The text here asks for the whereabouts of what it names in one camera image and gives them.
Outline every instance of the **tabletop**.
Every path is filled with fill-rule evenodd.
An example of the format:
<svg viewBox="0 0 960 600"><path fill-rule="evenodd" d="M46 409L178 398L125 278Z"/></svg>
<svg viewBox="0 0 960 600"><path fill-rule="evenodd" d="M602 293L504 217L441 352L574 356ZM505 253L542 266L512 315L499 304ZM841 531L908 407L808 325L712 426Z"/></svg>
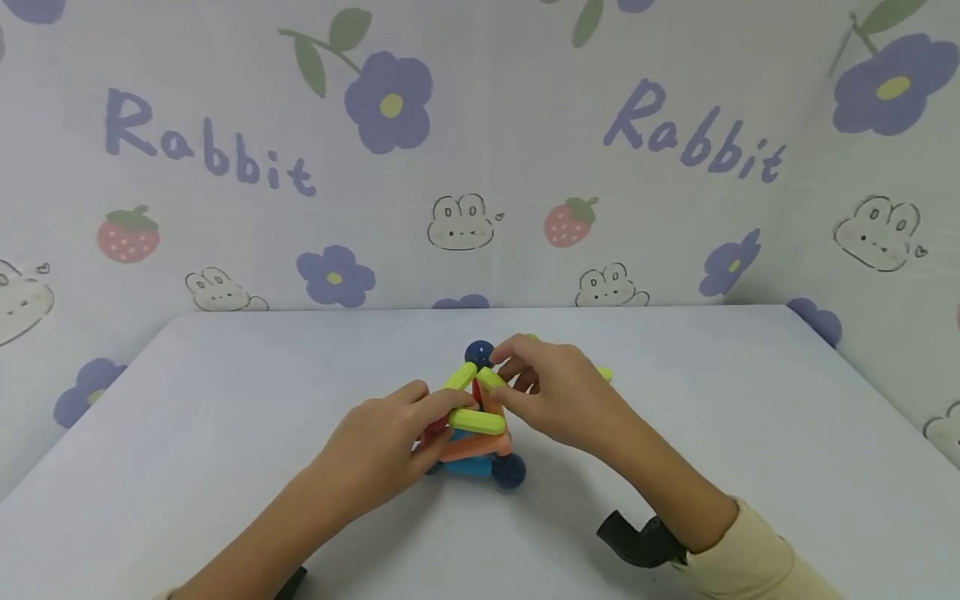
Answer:
<svg viewBox="0 0 960 600"><path fill-rule="evenodd" d="M960 597L960 473L781 306L203 313L170 322L0 504L11 598L149 598L262 510L355 403L476 339L580 346L849 598ZM686 598L595 537L653 514L509 417L524 484L439 473L315 554L298 598Z"/></svg>

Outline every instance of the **red strawberry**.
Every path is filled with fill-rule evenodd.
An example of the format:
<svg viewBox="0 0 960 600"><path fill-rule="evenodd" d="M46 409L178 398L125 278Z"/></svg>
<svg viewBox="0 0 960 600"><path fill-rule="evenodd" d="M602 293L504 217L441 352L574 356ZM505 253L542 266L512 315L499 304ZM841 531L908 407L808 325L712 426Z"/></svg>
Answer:
<svg viewBox="0 0 960 600"><path fill-rule="evenodd" d="M117 262L140 262L160 245L159 226L144 213L146 206L134 210L114 210L97 231L97 246L107 258Z"/></svg>
<svg viewBox="0 0 960 600"><path fill-rule="evenodd" d="M569 198L565 204L554 206L543 222L543 234L546 241L557 248L569 248L587 237L597 216L593 205L597 198Z"/></svg>

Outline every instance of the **beige sleeve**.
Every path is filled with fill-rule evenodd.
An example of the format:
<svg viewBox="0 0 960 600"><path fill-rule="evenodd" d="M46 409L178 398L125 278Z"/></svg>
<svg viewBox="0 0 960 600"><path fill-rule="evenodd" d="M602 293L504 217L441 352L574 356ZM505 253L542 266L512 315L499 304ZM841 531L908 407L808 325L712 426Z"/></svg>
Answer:
<svg viewBox="0 0 960 600"><path fill-rule="evenodd" d="M746 502L736 504L740 515L720 543L674 564L694 589L718 600L841 598Z"/></svg>

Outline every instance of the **wallpaper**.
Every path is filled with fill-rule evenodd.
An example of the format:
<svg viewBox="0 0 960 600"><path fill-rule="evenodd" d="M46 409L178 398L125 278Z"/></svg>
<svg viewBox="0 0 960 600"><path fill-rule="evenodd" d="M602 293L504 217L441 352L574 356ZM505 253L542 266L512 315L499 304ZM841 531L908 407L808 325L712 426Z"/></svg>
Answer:
<svg viewBox="0 0 960 600"><path fill-rule="evenodd" d="M732 298L787 302L960 467L960 6L860 4Z"/></svg>
<svg viewBox="0 0 960 600"><path fill-rule="evenodd" d="M957 15L844 4L4 0L0 497L189 311L777 301L869 378L835 288L956 274Z"/></svg>

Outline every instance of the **finger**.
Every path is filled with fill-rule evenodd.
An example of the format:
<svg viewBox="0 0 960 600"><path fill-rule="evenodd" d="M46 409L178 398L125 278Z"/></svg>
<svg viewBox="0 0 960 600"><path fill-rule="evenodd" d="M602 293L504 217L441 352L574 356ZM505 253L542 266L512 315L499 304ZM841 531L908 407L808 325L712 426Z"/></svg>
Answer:
<svg viewBox="0 0 960 600"><path fill-rule="evenodd" d="M536 371L533 371L533 370L525 371L521 373L520 377L516 379L516 383L514 384L514 389L517 390L518 392L526 393L526 391L529 390L539 380L540 380L540 376L537 375Z"/></svg>
<svg viewBox="0 0 960 600"><path fill-rule="evenodd" d="M416 379L396 390L387 398L401 404L413 404L430 393L430 388L422 379Z"/></svg>
<svg viewBox="0 0 960 600"><path fill-rule="evenodd" d="M542 362L543 351L549 346L545 342L518 333L493 349L490 354L490 362L499 365L508 358L518 356L528 365L537 369Z"/></svg>
<svg viewBox="0 0 960 600"><path fill-rule="evenodd" d="M529 369L530 365L528 365L522 358L514 357L504 363L503 367L500 367L496 374L500 375L500 378L507 383L510 383L511 379Z"/></svg>
<svg viewBox="0 0 960 600"><path fill-rule="evenodd" d="M473 396L459 390L443 389L414 403L414 423L423 428L455 408L473 405Z"/></svg>
<svg viewBox="0 0 960 600"><path fill-rule="evenodd" d="M537 406L537 402L540 401L538 396L530 396L506 386L491 390L491 398L527 423L530 423L530 417Z"/></svg>
<svg viewBox="0 0 960 600"><path fill-rule="evenodd" d="M443 433L434 438L430 444L419 445L411 456L411 469L417 478L423 476L428 469L437 464L444 454L446 443L453 437L453 427L447 427Z"/></svg>

